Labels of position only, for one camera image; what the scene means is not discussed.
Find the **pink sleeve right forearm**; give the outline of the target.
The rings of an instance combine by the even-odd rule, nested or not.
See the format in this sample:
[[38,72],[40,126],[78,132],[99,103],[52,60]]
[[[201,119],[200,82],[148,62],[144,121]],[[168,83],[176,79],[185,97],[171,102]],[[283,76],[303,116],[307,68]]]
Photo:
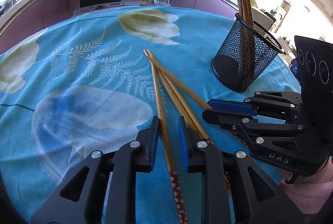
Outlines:
[[317,214],[332,193],[331,159],[317,173],[304,177],[299,184],[286,184],[279,187],[305,215]]

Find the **right hand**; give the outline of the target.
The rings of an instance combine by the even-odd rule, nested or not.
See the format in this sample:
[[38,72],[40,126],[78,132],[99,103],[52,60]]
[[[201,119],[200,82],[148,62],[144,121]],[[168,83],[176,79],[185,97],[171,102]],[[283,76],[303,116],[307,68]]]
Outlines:
[[286,184],[299,184],[304,178],[302,175],[279,169],[282,180]]

